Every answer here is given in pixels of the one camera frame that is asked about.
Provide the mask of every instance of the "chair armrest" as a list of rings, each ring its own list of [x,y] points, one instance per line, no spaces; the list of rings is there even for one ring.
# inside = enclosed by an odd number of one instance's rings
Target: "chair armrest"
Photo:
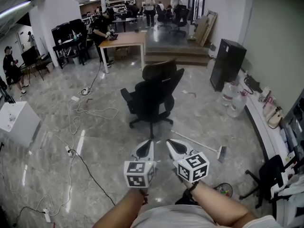
[[[122,94],[122,97],[124,98],[124,100],[127,103],[132,101],[132,97],[131,97],[130,93],[128,92],[128,90],[126,88],[121,89],[120,93]]]

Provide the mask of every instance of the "white shirt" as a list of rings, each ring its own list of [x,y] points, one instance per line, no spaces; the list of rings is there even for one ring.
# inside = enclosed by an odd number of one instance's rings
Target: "white shirt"
[[[146,4],[147,11],[151,11],[154,9],[155,0],[144,0],[144,3]]]
[[[218,226],[200,207],[195,205],[171,205],[154,208],[140,214],[131,228],[226,228]],[[247,223],[243,228],[282,228],[268,215]]]
[[[163,9],[164,9],[163,4],[162,4],[162,3],[159,3],[158,5],[160,6],[161,10],[163,11]]]

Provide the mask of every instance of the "small black table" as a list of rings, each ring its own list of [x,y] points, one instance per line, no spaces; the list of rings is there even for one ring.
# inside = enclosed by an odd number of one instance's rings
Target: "small black table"
[[[73,40],[73,39],[67,40],[67,41],[64,41],[62,44],[53,47],[53,50],[55,51],[57,61],[60,65],[61,69],[62,69],[63,64],[61,64],[60,60],[66,58],[67,62],[68,62],[69,57],[79,57],[80,63],[82,65],[85,65],[83,57],[80,54],[79,46],[80,46],[81,43],[82,43],[82,39],[81,39],[81,37],[79,37],[77,40]],[[61,57],[59,57],[58,51],[61,51],[62,49],[69,48],[69,47],[75,47],[77,54],[76,55],[73,54],[72,56],[61,56]],[[88,52],[87,48],[85,49],[85,51],[87,53],[88,58],[90,58],[90,55],[89,55],[89,52]]]
[[[117,19],[117,20],[113,20],[112,24],[115,24],[115,29],[117,30],[116,24],[122,22],[123,23],[123,29],[124,29],[123,31],[125,32],[125,23],[126,22],[131,22],[131,21],[134,21],[134,20],[137,20],[137,18],[126,18],[126,19],[120,19],[120,20]]]

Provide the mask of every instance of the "human arm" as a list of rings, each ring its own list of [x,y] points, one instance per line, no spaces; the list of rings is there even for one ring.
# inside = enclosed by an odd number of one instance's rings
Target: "human arm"
[[[103,32],[100,32],[100,31],[97,30],[97,29],[94,29],[94,30],[93,30],[93,33],[95,33],[95,34],[97,34],[97,35],[99,35],[99,36],[102,36],[102,37],[106,37],[106,34],[104,34]]]
[[[189,182],[184,184],[188,189],[193,185]],[[220,194],[201,181],[191,193],[199,205],[221,226],[242,228],[256,219],[244,205]]]
[[[130,228],[143,205],[144,196],[138,189],[130,189],[123,199],[107,212],[93,228]]]

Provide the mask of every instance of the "ceiling light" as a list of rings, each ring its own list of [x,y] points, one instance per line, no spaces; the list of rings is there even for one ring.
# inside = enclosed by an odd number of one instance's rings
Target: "ceiling light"
[[[29,3],[30,3],[30,1],[26,1],[26,2],[23,2],[21,4],[16,5],[15,7],[12,7],[10,9],[8,9],[8,10],[3,11],[2,13],[0,13],[0,19],[3,18],[4,16],[8,15],[11,12],[13,12],[15,10],[18,10],[18,9],[20,9],[20,8],[28,5]]]

